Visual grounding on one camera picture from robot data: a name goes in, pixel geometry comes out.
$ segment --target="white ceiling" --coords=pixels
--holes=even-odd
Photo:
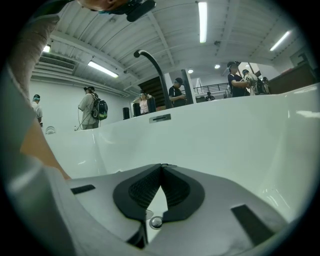
[[[207,41],[200,43],[195,0],[155,1],[156,8],[133,23],[125,15],[97,14],[71,2],[51,35],[51,53],[76,63],[73,76],[123,90],[157,76],[145,57],[134,57],[138,49],[151,53],[164,73],[193,69],[191,77],[196,77],[222,74],[229,61],[270,65],[289,47],[298,48],[302,38],[271,1],[206,0]],[[292,29],[294,32],[275,51],[269,51]],[[91,60],[119,77],[88,66]],[[221,68],[214,69],[215,64]]]

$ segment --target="backpack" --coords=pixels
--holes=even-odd
[[[93,109],[91,111],[91,116],[97,120],[104,120],[108,117],[108,105],[107,103],[96,97],[94,94],[91,94],[94,99]]]

